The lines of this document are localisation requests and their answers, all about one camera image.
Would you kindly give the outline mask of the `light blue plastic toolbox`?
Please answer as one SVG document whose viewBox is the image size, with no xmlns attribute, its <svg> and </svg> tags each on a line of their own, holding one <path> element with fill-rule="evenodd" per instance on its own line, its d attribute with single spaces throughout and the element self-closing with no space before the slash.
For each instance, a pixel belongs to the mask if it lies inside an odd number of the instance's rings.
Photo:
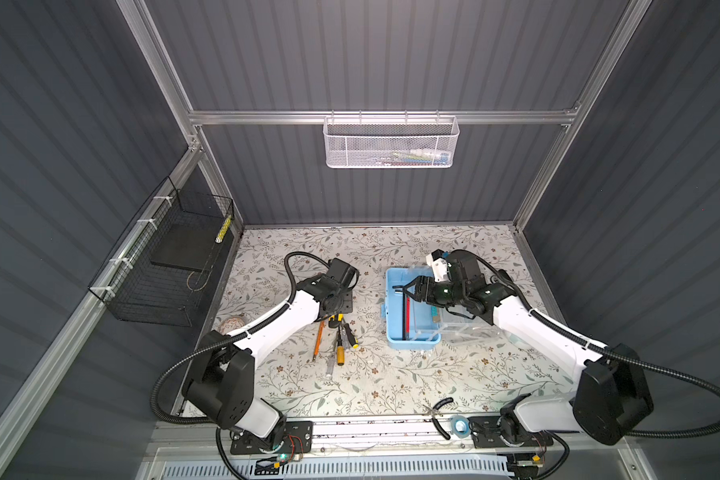
<svg viewBox="0 0 720 480">
<path fill-rule="evenodd" d="M 432 321 L 431 308 L 423 302 L 410 299 L 410 332 L 408 340 L 401 340 L 401 293 L 393 291 L 395 285 L 405 285 L 419 275 L 432 277 L 429 267 L 391 267 L 385 273 L 385 303 L 382 317 L 386 321 L 387 342 L 395 350 L 432 350 L 438 344 L 468 345 L 487 341 L 498 336 L 493 327 L 483 320 L 465 318 L 466 310 L 454 307 L 438 308 L 440 324 Z"/>
</svg>

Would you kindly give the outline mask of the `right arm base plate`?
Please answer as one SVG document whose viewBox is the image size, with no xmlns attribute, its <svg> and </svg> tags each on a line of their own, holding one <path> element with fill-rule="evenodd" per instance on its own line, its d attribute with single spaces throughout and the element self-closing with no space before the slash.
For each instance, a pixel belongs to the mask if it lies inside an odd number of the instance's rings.
<svg viewBox="0 0 720 480">
<path fill-rule="evenodd" d="M 509 415 L 483 415 L 468 418 L 471 438 L 476 448 L 520 448 L 552 446 L 554 440 L 549 434 L 526 431 Z"/>
</svg>

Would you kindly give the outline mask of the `thin orange precision screwdriver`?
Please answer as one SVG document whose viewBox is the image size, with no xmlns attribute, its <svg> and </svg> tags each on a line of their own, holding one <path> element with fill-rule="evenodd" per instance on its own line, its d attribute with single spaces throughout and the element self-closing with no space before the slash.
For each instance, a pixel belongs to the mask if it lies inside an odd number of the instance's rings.
<svg viewBox="0 0 720 480">
<path fill-rule="evenodd" d="M 312 360 L 313 360 L 313 361 L 315 361 L 315 360 L 317 359 L 318 355 L 319 355 L 320 346 L 321 346 L 321 341 L 322 341 L 322 336 L 323 336 L 323 331 L 324 331 L 324 329 L 325 329 L 325 320 L 321 320 L 321 321 L 319 322 L 318 331 L 317 331 L 317 334 L 316 334 L 316 337 L 315 337 L 315 344 L 314 344 L 313 355 L 312 355 Z"/>
</svg>

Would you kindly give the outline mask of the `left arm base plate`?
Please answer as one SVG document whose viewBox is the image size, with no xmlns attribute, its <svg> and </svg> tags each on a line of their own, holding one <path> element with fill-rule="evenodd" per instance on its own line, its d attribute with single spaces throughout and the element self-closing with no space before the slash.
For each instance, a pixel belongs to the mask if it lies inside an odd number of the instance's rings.
<svg viewBox="0 0 720 480">
<path fill-rule="evenodd" d="M 275 438 L 276 441 L 270 444 L 247 431 L 232 433 L 229 452 L 232 455 L 310 453 L 314 439 L 314 423 L 288 420 L 284 424 L 284 430 L 277 433 Z"/>
</svg>

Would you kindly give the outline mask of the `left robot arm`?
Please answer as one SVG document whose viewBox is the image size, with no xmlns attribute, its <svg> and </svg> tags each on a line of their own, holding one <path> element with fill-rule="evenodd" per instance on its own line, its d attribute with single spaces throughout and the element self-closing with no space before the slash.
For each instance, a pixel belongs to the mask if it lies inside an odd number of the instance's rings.
<svg viewBox="0 0 720 480">
<path fill-rule="evenodd" d="M 286 299 L 249 325 L 227 334 L 209 332 L 201 342 L 207 353 L 189 361 L 182 395 L 223 430 L 241 430 L 277 446 L 285 435 L 285 415 L 254 393 L 256 370 L 290 336 L 322 317 L 338 314 L 359 277 L 349 263 L 334 258 L 325 271 L 298 281 L 286 256 L 290 282 Z"/>
</svg>

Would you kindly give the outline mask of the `black hex key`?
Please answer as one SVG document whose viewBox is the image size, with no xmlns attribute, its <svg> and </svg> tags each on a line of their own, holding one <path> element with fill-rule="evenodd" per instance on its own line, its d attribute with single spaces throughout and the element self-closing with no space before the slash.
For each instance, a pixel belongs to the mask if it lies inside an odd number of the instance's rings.
<svg viewBox="0 0 720 480">
<path fill-rule="evenodd" d="M 404 288 L 400 290 L 401 293 L 401 301 L 400 301 L 400 307 L 401 307 L 401 340 L 405 341 L 408 338 L 408 310 L 407 310 L 407 294 Z"/>
</svg>

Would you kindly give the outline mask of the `clear handled small screwdriver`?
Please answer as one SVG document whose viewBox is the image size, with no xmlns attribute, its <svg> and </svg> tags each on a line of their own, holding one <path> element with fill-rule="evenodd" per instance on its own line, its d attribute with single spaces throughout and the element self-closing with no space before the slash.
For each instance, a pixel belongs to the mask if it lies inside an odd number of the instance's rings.
<svg viewBox="0 0 720 480">
<path fill-rule="evenodd" d="M 327 379 L 332 379 L 332 378 L 333 378 L 334 367 L 335 367 L 335 365 L 336 365 L 335 357 L 334 357 L 334 356 L 330 356 L 329 359 L 327 360 L 326 365 L 327 365 L 327 367 L 326 367 L 326 378 L 327 378 Z"/>
</svg>

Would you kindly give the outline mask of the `red handled hex key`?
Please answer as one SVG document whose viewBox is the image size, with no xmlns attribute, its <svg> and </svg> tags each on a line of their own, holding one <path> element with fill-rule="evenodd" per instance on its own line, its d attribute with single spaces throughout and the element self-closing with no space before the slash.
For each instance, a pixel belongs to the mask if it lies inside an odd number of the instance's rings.
<svg viewBox="0 0 720 480">
<path fill-rule="evenodd" d="M 403 293 L 403 330 L 402 330 L 402 339 L 408 340 L 409 339 L 409 332 L 410 332 L 410 298 L 407 293 Z"/>
</svg>

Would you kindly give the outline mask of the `orange handled screwdriver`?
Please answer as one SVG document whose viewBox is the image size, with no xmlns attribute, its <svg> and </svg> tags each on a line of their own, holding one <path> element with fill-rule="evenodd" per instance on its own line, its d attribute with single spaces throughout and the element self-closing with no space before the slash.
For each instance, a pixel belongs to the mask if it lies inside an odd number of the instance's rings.
<svg viewBox="0 0 720 480">
<path fill-rule="evenodd" d="M 343 333 L 342 328 L 337 329 L 336 346 L 335 346 L 335 358 L 336 365 L 343 366 L 345 364 L 345 352 L 343 346 Z"/>
</svg>

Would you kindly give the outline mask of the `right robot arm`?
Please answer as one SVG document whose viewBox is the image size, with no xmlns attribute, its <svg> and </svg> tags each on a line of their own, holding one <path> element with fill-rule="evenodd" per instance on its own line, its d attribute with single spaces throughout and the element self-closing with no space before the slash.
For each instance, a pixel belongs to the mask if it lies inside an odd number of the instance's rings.
<svg viewBox="0 0 720 480">
<path fill-rule="evenodd" d="M 614 445 L 653 412 L 647 380 L 632 349 L 610 348 L 541 313 L 505 270 L 470 251 L 436 250 L 427 264 L 431 275 L 419 275 L 395 291 L 414 303 L 499 328 L 551 360 L 573 382 L 568 394 L 521 394 L 505 404 L 497 429 L 507 445 L 519 446 L 543 431 L 584 432 Z"/>
</svg>

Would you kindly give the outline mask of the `yellow black screwdriver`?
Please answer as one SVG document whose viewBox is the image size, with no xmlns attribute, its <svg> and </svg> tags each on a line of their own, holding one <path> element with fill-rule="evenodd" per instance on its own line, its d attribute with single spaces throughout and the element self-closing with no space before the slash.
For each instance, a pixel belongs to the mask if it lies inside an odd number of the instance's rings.
<svg viewBox="0 0 720 480">
<path fill-rule="evenodd" d="M 343 330 L 344 330 L 344 333 L 345 333 L 345 336 L 346 336 L 348 345 L 349 345 L 352 349 L 358 349 L 358 348 L 359 348 L 359 343 L 358 343 L 358 341 L 357 341 L 357 339 L 356 339 L 356 337 L 355 337 L 355 335 L 354 335 L 354 332 L 353 332 L 353 330 L 351 329 L 349 323 L 346 322 L 346 321 L 344 321 L 344 320 L 342 320 L 342 321 L 341 321 L 341 326 L 343 327 Z"/>
</svg>

